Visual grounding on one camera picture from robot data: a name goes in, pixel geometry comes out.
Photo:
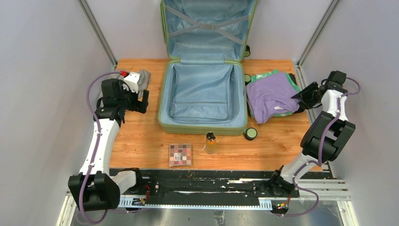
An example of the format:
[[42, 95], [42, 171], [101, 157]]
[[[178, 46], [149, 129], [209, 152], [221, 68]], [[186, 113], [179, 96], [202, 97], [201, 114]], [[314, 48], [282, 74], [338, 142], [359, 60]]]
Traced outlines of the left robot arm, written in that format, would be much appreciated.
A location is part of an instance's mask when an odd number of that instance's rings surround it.
[[122, 194], [140, 194], [144, 190], [138, 168], [122, 169], [110, 176], [110, 159], [126, 111], [146, 113], [149, 91], [145, 89], [139, 98], [131, 82], [119, 79], [102, 81], [101, 90], [96, 108], [90, 108], [94, 131], [88, 155], [79, 173], [68, 180], [69, 190], [83, 211], [116, 209]]

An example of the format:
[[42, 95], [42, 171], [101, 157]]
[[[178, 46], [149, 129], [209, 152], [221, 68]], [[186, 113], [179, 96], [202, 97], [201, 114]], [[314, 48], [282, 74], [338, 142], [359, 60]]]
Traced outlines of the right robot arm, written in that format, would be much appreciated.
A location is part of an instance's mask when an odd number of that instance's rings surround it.
[[290, 195], [309, 170], [338, 157], [356, 129], [345, 113], [345, 102], [351, 95], [343, 86], [346, 80], [346, 73], [331, 71], [320, 84], [313, 82], [292, 96], [302, 109], [320, 105], [322, 111], [301, 140], [302, 152], [292, 162], [275, 170], [268, 181], [258, 185], [259, 191], [275, 197]]

